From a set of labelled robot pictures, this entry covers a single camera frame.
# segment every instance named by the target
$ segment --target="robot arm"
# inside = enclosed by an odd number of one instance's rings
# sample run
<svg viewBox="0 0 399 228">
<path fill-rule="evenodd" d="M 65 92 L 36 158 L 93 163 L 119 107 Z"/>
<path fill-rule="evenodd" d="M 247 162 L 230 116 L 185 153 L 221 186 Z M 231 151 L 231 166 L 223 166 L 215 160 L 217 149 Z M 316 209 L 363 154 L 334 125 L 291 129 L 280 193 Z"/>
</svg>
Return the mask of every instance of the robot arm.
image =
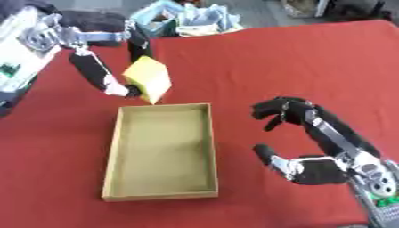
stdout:
<svg viewBox="0 0 399 228">
<path fill-rule="evenodd" d="M 265 165 L 293 183 L 349 183 L 373 227 L 399 227 L 399 168 L 347 124 L 319 105 L 296 97 L 276 97 L 254 105 L 253 117 L 275 117 L 271 131 L 283 122 L 302 126 L 327 156 L 284 159 L 258 144 L 254 150 Z"/>
<path fill-rule="evenodd" d="M 0 116 L 29 90 L 43 67 L 62 48 L 74 49 L 69 61 L 105 94 L 141 95 L 134 85 L 121 85 L 91 45 L 128 42 L 132 61 L 152 56 L 150 39 L 139 25 L 116 13 L 58 11 L 36 0 L 0 0 Z"/>
</svg>

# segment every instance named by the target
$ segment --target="white object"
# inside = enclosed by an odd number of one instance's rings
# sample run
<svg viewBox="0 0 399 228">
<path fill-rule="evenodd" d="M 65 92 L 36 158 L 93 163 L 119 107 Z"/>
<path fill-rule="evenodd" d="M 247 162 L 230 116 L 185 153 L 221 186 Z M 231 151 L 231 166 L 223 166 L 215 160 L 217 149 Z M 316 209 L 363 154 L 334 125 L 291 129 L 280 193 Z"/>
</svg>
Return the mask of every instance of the white object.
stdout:
<svg viewBox="0 0 399 228">
<path fill-rule="evenodd" d="M 208 8 L 197 8 L 185 4 L 184 11 L 177 15 L 176 32 L 182 37 L 213 35 L 243 29 L 239 15 L 231 15 L 226 6 L 212 4 Z"/>
</svg>

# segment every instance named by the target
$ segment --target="plastic container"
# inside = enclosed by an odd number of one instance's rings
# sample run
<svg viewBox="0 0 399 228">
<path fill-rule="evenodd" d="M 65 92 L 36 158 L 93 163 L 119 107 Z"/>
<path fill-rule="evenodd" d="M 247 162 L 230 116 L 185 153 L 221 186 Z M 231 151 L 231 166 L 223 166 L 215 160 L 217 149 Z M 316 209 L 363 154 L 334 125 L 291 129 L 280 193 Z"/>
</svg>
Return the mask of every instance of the plastic container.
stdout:
<svg viewBox="0 0 399 228">
<path fill-rule="evenodd" d="M 150 37 L 166 37 L 175 31 L 175 18 L 184 8 L 170 0 L 159 0 L 133 13 L 130 20 L 139 23 Z"/>
</svg>

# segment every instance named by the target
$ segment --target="table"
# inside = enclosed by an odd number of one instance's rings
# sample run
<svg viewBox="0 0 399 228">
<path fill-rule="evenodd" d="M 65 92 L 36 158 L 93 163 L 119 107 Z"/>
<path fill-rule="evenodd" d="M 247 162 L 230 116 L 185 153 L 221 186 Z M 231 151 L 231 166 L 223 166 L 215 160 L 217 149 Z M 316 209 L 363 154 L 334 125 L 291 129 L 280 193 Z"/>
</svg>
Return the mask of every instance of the table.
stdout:
<svg viewBox="0 0 399 228">
<path fill-rule="evenodd" d="M 345 185 L 299 186 L 264 168 L 251 150 L 267 143 L 295 158 L 320 153 L 298 126 L 271 133 L 250 105 L 276 95 L 322 104 L 399 160 L 399 32 L 381 21 L 155 40 L 173 88 L 161 103 L 211 102 L 220 197 L 101 201 L 119 106 L 68 64 L 48 66 L 0 121 L 0 226 L 12 228 L 336 227 L 365 221 Z M 126 47 L 97 48 L 119 75 Z"/>
</svg>

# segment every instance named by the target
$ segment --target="red table surface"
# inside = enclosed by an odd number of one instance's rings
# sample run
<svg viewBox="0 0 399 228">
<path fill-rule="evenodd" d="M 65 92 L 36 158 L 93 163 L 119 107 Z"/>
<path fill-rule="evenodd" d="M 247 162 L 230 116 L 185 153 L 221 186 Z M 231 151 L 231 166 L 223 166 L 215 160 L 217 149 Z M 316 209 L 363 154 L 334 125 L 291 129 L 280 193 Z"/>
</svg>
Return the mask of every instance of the red table surface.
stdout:
<svg viewBox="0 0 399 228">
<path fill-rule="evenodd" d="M 173 81 L 161 103 L 212 103 L 219 198 L 103 202 L 118 107 L 145 102 L 96 91 L 63 53 L 0 120 L 0 227 L 288 228 L 365 221 L 345 185 L 295 185 L 261 165 L 251 150 L 255 143 L 289 158 L 320 151 L 301 127 L 263 132 L 250 105 L 276 95 L 305 97 L 399 160 L 397 28 L 384 21 L 257 28 L 165 38 L 154 47 Z M 128 64 L 125 46 L 96 51 L 116 75 Z"/>
</svg>

